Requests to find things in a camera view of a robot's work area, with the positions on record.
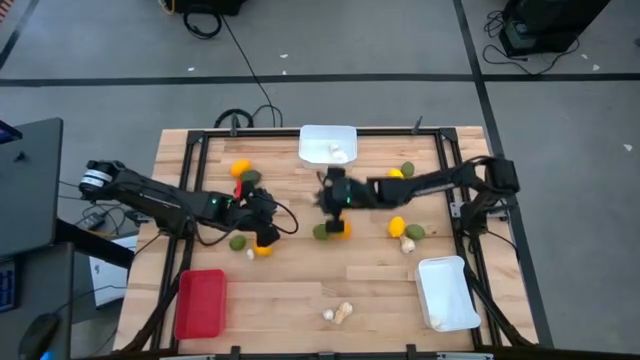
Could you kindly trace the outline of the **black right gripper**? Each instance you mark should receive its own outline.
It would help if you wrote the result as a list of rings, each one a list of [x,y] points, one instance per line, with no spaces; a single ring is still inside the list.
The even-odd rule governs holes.
[[[342,167],[328,167],[317,171],[316,177],[322,186],[327,187],[327,212],[336,213],[343,209],[373,209],[375,192],[368,183],[352,178],[344,178],[346,170]],[[328,234],[343,234],[347,222],[341,214],[331,214],[325,221]]]

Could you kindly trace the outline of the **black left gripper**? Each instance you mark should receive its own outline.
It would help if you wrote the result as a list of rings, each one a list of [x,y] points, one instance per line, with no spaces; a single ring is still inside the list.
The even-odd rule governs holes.
[[[256,245],[269,247],[280,239],[280,233],[273,224],[276,202],[263,187],[243,187],[240,203],[241,216],[238,228],[257,228]]]

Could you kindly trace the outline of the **white plastic basket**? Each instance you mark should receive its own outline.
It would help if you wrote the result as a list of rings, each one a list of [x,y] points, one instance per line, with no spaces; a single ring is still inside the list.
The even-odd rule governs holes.
[[[464,266],[465,261],[457,255],[427,258],[418,263],[414,277],[427,327],[431,328],[430,315],[443,320],[437,332],[470,330],[481,325],[472,304]]]
[[[336,144],[346,153],[349,161],[334,162],[329,146]],[[304,125],[300,128],[298,156],[306,168],[350,166],[358,156],[358,132],[355,127],[343,125]]]

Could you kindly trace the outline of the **red plastic basket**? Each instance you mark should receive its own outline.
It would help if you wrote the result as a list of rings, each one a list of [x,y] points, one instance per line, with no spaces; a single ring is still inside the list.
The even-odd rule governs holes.
[[[226,327],[226,274],[221,269],[188,270],[179,282],[174,336],[209,339]]]

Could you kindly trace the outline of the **white paper sheet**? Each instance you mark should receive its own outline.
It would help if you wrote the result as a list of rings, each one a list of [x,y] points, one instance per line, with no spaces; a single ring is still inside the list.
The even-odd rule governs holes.
[[[94,302],[97,308],[108,305],[125,297],[129,270],[108,263],[104,260],[90,257]]]

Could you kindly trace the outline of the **black desk beam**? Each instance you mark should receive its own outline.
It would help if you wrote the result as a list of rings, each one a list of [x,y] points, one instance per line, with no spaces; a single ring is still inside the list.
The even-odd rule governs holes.
[[[71,243],[77,251],[87,256],[124,269],[130,269],[134,260],[134,252],[132,250],[61,219],[56,220],[54,242]]]

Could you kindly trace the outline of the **black power brick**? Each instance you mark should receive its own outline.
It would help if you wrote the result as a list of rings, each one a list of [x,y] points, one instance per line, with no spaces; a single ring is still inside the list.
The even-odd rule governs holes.
[[[83,230],[94,231],[94,230],[98,230],[105,223],[105,219],[106,219],[105,212],[102,212],[102,213],[93,212],[89,215],[85,215],[81,220],[79,220],[75,224],[75,226]]]

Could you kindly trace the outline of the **grey desk surface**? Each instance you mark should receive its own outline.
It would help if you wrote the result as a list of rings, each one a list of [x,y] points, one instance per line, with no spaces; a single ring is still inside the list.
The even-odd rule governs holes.
[[[57,313],[60,319],[48,352],[53,360],[70,358],[74,250],[59,244],[25,254],[19,260],[16,309],[0,313],[0,360],[18,360],[19,342],[39,315]]]

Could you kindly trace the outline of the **black floor box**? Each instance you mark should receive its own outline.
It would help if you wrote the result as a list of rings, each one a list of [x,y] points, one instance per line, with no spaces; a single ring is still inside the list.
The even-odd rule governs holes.
[[[215,13],[235,16],[247,0],[161,0],[168,10],[184,13],[190,8],[212,10]]]

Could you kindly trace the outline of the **dark grey desk top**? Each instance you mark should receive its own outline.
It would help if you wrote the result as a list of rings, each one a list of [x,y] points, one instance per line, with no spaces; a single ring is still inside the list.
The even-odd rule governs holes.
[[[54,242],[63,120],[17,127],[23,137],[0,145],[0,258]]]

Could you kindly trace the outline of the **black computer mouse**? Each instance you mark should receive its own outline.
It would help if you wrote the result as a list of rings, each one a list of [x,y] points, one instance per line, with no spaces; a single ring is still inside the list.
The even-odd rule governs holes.
[[[60,318],[55,313],[37,316],[23,334],[18,346],[18,360],[40,360],[57,331]]]

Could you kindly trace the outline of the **black keyboard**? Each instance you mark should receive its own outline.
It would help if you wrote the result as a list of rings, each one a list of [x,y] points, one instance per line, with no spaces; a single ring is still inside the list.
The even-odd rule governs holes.
[[[20,261],[15,258],[0,259],[0,313],[19,307]]]

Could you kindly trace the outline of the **black equipment cart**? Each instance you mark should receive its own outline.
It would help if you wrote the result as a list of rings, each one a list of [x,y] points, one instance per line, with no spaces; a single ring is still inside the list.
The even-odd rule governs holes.
[[[563,53],[611,0],[509,0],[499,40],[506,54]]]

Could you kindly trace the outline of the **black aluminium table frame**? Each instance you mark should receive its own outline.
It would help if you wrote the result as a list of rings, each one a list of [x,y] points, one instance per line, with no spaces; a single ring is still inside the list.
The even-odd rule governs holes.
[[[405,161],[416,166],[417,173],[453,166],[454,159],[467,159],[488,152],[480,127],[457,130],[456,145],[461,155],[453,155],[453,129],[412,136],[408,129],[364,129],[358,131],[358,155],[347,169],[362,179],[384,176]],[[184,354],[215,354],[216,359],[240,347],[243,359],[263,354],[272,359],[318,359],[347,356],[371,359],[386,353],[405,358],[407,345],[420,352],[473,350],[474,341],[490,344],[492,332],[482,304],[476,307],[482,318],[475,332],[437,332],[422,319],[414,271],[425,258],[456,255],[449,201],[451,195],[432,194],[417,198],[395,211],[345,211],[351,225],[348,239],[329,242],[314,240],[312,228],[324,222],[321,211],[312,206],[313,193],[320,183],[316,169],[309,168],[298,156],[299,131],[293,129],[254,129],[213,131],[209,137],[206,165],[199,171],[201,144],[193,145],[193,157],[186,160],[187,187],[195,181],[202,188],[231,192],[231,164],[248,159],[262,173],[262,184],[277,201],[296,215],[300,229],[295,235],[283,234],[274,244],[270,257],[249,260],[244,252],[233,252],[227,243],[202,247],[196,243],[192,269],[222,269],[227,275],[226,329],[216,338],[178,343]],[[390,239],[387,224],[394,216],[426,228],[427,238],[417,243],[415,252],[403,254],[400,241]],[[128,344],[143,326],[154,308],[161,287],[168,240],[158,238],[136,259],[129,276],[129,289],[119,321],[114,349]],[[492,295],[506,317],[533,343],[536,334],[520,266],[511,246],[488,234],[482,237],[483,255]],[[323,319],[325,309],[350,302],[354,312],[342,324]]]

